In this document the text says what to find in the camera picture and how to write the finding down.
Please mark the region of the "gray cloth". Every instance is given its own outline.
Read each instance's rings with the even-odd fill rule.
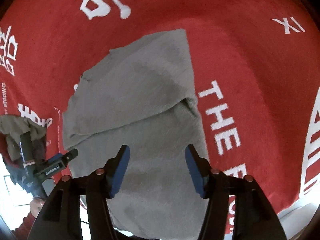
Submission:
[[[63,114],[63,143],[79,151],[69,164],[74,177],[130,147],[120,192],[108,200],[116,228],[149,239],[197,239],[208,201],[195,192],[185,148],[208,153],[185,31],[145,36],[86,71]]]
[[[5,140],[7,142],[8,153],[11,161],[15,161],[21,157],[20,135],[26,132],[31,133],[34,152],[36,151],[37,155],[44,155],[45,147],[41,139],[47,133],[47,129],[45,127],[34,123],[26,117],[14,115],[0,116],[0,133],[5,135]]]

